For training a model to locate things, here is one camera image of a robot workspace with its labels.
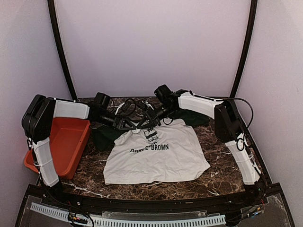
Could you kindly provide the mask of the white green Charlie Brown shirt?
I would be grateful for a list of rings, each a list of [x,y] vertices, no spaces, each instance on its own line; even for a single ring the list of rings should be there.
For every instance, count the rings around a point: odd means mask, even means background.
[[[199,178],[210,164],[204,157],[194,128],[210,118],[182,110],[161,125],[137,132],[116,131],[108,126],[92,130],[99,151],[111,149],[103,175],[105,184],[185,182]]]

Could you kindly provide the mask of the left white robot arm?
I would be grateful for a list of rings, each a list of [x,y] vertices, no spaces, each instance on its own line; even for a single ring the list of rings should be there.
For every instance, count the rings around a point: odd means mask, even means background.
[[[23,115],[21,124],[28,146],[25,160],[32,160],[29,168],[38,172],[42,186],[52,188],[48,198],[56,206],[67,202],[66,194],[58,189],[60,177],[73,177],[92,122],[121,132],[136,128],[128,117],[107,110],[110,100],[103,93],[87,104],[35,95]]]

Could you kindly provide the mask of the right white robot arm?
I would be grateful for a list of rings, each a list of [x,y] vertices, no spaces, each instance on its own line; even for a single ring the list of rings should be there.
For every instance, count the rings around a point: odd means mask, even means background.
[[[199,96],[183,89],[173,92],[167,85],[158,87],[154,93],[162,105],[155,109],[148,107],[136,126],[138,129],[160,125],[164,118],[179,109],[206,115],[214,120],[217,139],[223,142],[233,155],[244,185],[256,184],[261,177],[261,171],[248,147],[245,136],[247,127],[242,123],[233,100]]]

